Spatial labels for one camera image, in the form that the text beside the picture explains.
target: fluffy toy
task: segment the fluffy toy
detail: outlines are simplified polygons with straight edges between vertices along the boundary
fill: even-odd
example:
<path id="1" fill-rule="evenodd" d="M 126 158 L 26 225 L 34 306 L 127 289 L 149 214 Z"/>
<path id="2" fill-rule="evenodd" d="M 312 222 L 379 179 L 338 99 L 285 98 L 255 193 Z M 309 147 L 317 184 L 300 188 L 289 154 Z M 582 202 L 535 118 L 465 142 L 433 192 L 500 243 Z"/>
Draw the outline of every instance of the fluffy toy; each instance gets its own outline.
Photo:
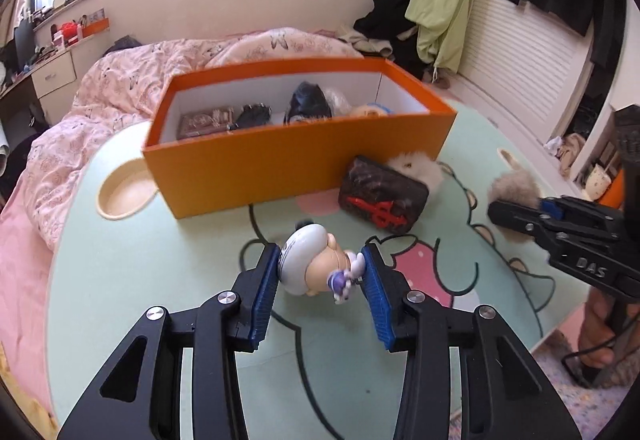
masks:
<path id="1" fill-rule="evenodd" d="M 444 181 L 444 175 L 438 163 L 419 151 L 403 153 L 386 164 L 403 175 L 425 184 L 429 188 L 429 200 L 433 199 Z"/>
<path id="2" fill-rule="evenodd" d="M 540 206 L 540 187 L 536 183 L 536 179 L 532 173 L 523 169 L 521 166 L 510 173 L 505 173 L 494 180 L 489 187 L 488 201 L 489 203 L 496 200 L 512 202 L 520 204 L 531 209 L 537 209 Z M 510 242 L 525 243 L 532 239 L 515 230 L 498 227 L 504 237 Z"/>
<path id="3" fill-rule="evenodd" d="M 351 110 L 350 116 L 387 116 L 391 111 L 380 104 L 370 102 Z"/>

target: white wardrobe door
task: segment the white wardrobe door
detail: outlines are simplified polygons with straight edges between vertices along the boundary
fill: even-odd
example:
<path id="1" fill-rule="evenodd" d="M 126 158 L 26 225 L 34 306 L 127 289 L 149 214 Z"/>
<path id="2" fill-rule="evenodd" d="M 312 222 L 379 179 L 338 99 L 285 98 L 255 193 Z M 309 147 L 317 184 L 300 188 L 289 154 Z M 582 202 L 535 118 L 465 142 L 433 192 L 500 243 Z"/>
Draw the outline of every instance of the white wardrobe door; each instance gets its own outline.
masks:
<path id="1" fill-rule="evenodd" d="M 582 37 L 553 14 L 522 3 L 472 0 L 458 73 L 544 143 L 582 95 L 591 31 Z"/>

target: beige fluffy ball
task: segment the beige fluffy ball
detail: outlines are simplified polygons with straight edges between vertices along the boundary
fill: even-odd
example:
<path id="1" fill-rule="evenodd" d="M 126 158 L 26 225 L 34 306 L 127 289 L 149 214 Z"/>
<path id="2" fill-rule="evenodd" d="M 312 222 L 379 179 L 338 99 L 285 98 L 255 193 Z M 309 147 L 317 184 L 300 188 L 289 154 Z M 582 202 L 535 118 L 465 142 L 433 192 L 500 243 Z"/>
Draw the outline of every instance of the beige fluffy ball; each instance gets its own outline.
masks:
<path id="1" fill-rule="evenodd" d="M 526 169 L 517 169 L 516 171 L 505 173 L 496 178 L 489 187 L 488 200 L 489 203 L 496 200 L 503 200 L 514 204 L 537 209 L 540 206 L 540 187 L 536 183 L 536 179 L 532 173 Z M 530 236 L 526 236 L 511 229 L 498 227 L 504 237 L 510 242 L 525 243 L 531 240 Z"/>
<path id="2" fill-rule="evenodd" d="M 444 182 L 440 165 L 420 151 L 403 153 L 386 164 L 403 175 L 425 184 L 429 188 L 429 200 L 433 199 Z"/>

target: toy figurine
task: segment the toy figurine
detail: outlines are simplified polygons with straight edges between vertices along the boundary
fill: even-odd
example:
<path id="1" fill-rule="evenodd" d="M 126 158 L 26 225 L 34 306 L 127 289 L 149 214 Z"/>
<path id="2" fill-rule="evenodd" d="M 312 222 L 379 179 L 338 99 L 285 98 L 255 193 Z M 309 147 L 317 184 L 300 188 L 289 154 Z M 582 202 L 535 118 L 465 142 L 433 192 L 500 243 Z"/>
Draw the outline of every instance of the toy figurine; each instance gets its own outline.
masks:
<path id="1" fill-rule="evenodd" d="M 293 295 L 332 292 L 335 302 L 345 302 L 354 282 L 362 277 L 364 256 L 342 250 L 335 236 L 322 225 L 308 224 L 285 243 L 278 262 L 278 278 Z"/>

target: pink polka dot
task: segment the pink polka dot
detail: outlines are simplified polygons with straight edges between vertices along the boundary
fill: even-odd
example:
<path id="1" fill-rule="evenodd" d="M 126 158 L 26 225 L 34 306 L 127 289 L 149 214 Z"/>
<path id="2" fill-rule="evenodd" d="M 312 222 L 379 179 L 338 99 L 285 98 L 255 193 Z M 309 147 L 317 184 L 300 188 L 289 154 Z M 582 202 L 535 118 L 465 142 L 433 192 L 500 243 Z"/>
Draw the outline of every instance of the pink polka dot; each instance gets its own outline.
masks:
<path id="1" fill-rule="evenodd" d="M 309 216 L 328 216 L 340 210 L 338 192 L 340 192 L 340 189 L 331 189 L 329 191 L 296 196 L 296 203 L 300 210 Z"/>

